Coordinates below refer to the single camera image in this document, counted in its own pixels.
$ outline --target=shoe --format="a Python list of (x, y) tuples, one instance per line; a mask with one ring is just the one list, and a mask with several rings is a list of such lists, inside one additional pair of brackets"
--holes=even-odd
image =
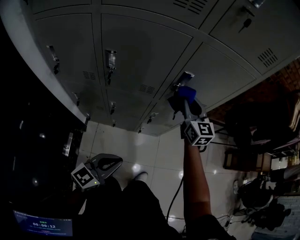
[(142, 181), (142, 182), (146, 182), (148, 178), (148, 174), (146, 172), (141, 172), (140, 174), (138, 174), (133, 181)]

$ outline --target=clothing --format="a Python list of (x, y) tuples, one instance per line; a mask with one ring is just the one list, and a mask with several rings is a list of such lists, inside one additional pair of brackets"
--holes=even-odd
[[(99, 239), (181, 239), (181, 235), (167, 224), (158, 199), (142, 181), (131, 182), (123, 191), (116, 179), (110, 177), (105, 186), (88, 193), (81, 227), (87, 237)], [(206, 215), (187, 224), (189, 239), (234, 240), (216, 218)]]

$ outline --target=hanging key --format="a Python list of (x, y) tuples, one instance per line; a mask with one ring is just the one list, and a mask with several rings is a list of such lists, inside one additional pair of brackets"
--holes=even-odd
[(241, 30), (239, 30), (239, 33), (242, 32), (242, 30), (243, 30), (244, 28), (249, 27), (250, 24), (251, 24), (251, 22), (252, 22), (252, 20), (251, 20), (250, 18), (246, 19), (246, 21), (244, 22), (243, 27), (241, 28)]

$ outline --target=display screen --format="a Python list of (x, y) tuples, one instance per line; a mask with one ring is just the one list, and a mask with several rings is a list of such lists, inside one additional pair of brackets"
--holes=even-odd
[(72, 236), (72, 220), (28, 215), (14, 210), (21, 229), (29, 233), (49, 236)]

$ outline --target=person's arm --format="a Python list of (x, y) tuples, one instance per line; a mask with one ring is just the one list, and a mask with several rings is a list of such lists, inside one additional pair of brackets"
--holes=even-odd
[(184, 218), (186, 222), (211, 215), (210, 191), (205, 178), (200, 152), (184, 140)]

